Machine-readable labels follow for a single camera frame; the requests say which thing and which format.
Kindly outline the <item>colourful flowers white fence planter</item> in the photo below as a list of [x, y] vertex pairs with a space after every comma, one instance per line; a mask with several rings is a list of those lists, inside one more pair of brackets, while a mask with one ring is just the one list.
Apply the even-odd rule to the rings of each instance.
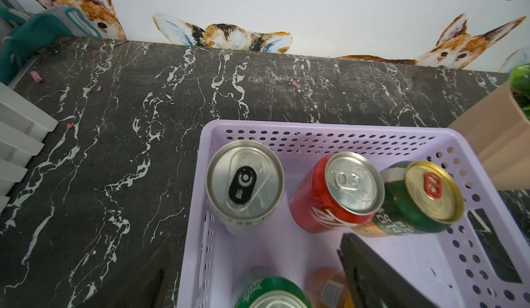
[[58, 121], [12, 88], [1, 84], [1, 210], [12, 187], [26, 176], [27, 164], [44, 148]]

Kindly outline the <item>white Monster energy can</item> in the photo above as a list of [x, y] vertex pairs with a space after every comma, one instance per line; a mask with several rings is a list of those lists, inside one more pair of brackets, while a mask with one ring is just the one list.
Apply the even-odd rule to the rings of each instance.
[[240, 140], [223, 146], [206, 173], [208, 202], [233, 235], [256, 230], [278, 208], [284, 193], [284, 170], [267, 146]]

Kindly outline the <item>orange soda can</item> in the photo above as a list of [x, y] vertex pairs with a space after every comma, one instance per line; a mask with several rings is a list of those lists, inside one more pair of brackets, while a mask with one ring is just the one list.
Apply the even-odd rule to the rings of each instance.
[[310, 273], [305, 280], [304, 293], [312, 307], [355, 307], [346, 275], [336, 267], [321, 267]]

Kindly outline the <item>green Sprite can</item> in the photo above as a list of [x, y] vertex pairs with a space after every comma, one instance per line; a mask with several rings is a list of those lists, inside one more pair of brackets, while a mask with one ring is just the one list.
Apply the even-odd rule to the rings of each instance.
[[245, 271], [237, 281], [231, 306], [311, 307], [311, 302], [295, 283], [277, 275], [276, 270], [256, 266]]

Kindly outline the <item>green gold-top beer can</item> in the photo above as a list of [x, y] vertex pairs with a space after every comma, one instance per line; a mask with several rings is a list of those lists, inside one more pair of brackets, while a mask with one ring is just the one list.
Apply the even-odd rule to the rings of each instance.
[[382, 207], [363, 225], [353, 227], [365, 238], [440, 233], [465, 212], [459, 186], [443, 168], [428, 161], [401, 161], [381, 172]]

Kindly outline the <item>red Coca-Cola can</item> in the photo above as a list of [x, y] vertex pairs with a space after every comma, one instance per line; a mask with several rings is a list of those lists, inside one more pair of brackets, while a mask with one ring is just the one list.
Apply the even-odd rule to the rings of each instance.
[[354, 228], [370, 221], [385, 200], [379, 171], [365, 157], [341, 152], [323, 157], [289, 199], [291, 215], [309, 233]]

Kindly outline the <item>green plant in beige pot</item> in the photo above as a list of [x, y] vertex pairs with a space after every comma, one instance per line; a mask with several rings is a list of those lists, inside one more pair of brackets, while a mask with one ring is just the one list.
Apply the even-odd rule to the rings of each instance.
[[499, 191], [529, 189], [529, 65], [449, 125], [469, 143]]

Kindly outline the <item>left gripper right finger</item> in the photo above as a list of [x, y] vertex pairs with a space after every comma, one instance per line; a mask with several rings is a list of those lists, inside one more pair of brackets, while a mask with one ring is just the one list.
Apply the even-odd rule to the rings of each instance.
[[355, 307], [435, 307], [368, 244], [342, 236], [338, 255]]

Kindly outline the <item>teal plush toy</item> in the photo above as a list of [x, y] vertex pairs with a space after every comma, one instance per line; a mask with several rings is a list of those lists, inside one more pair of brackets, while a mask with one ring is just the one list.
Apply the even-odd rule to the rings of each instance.
[[29, 16], [13, 8], [2, 8], [1, 19], [15, 25], [2, 39], [1, 82], [9, 84], [39, 49], [59, 36], [102, 37], [86, 16], [70, 6], [59, 5]]

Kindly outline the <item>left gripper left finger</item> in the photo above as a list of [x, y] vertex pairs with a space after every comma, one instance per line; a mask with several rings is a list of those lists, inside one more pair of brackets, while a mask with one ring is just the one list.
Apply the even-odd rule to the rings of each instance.
[[145, 249], [81, 307], [161, 307], [173, 270], [171, 235]]

